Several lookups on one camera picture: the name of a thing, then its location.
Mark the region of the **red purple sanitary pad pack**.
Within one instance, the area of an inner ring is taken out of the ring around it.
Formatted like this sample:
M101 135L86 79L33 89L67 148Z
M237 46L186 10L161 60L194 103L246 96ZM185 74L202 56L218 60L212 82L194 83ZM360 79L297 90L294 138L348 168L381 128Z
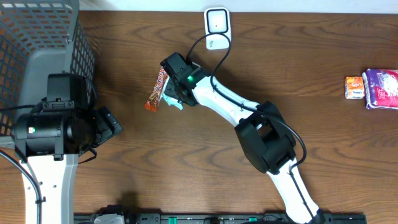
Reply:
M397 70L369 68L362 78L367 109L397 110Z

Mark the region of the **dark grey plastic basket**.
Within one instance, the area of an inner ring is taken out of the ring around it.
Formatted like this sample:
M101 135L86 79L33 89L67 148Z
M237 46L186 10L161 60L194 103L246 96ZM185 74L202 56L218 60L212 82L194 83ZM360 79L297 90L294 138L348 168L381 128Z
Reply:
M14 147L12 126L46 96L50 74L94 78L79 11L78 0L1 0L1 147Z

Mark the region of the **small orange tissue pack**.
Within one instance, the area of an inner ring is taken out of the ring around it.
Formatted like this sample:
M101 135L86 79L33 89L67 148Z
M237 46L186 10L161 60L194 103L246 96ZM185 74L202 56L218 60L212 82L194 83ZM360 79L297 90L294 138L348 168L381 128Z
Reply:
M365 96L364 82L362 77L346 77L345 78L345 98L346 99L362 99Z

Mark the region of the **teal green wipes pack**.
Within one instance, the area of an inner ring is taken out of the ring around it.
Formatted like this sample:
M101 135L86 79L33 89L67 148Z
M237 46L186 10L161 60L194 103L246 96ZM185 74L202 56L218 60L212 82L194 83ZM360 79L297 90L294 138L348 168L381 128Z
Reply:
M165 84L162 90L162 98L164 99L164 101L169 105L169 106L175 106L176 108L178 108L179 110L183 110L183 105L182 103L179 103L178 100L176 100L175 98L172 98L170 96L167 96L165 94L166 91L166 86L169 82L170 78L167 77L167 79L165 80Z

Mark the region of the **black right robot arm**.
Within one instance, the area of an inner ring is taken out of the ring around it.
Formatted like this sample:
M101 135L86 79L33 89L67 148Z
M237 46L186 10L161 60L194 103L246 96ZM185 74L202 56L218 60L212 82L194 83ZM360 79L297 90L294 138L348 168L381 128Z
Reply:
M167 96L189 106L205 106L233 125L247 160L271 178L294 223L325 222L299 173L303 160L297 159L294 147L303 141L274 104L259 104L239 96L222 85L214 72L178 52L160 64L169 76Z

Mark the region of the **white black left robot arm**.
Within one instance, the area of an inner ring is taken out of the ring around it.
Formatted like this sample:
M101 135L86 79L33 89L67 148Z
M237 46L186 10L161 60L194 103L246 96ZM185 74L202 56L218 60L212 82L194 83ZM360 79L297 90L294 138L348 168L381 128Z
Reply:
M47 94L20 115L11 137L22 172L26 223L73 223L73 194L79 157L122 131L107 107L95 107L88 78L50 74Z

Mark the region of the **white barcode scanner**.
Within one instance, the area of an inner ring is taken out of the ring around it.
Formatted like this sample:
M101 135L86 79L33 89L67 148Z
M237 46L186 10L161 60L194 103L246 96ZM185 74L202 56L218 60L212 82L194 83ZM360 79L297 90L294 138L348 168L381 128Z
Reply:
M229 47L231 40L231 19L225 7L211 7L204 11L206 47L208 50L221 50Z

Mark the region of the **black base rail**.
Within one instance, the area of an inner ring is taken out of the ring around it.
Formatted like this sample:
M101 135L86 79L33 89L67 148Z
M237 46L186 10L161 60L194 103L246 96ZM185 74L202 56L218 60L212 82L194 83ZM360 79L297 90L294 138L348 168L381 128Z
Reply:
M293 223L285 213L257 214L194 214L194 213L134 213L120 205L108 205L97 212L74 214L75 224L240 224L240 223Z

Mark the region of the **red Top chocolate bar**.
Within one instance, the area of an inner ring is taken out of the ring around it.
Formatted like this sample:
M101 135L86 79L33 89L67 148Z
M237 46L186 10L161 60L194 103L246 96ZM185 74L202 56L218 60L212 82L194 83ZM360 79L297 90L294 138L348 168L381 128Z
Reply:
M156 84L150 96L148 97L146 103L144 104L144 108L153 112L156 112L160 101L162 98L162 93L164 90L164 86L168 80L169 76L163 67L160 68Z

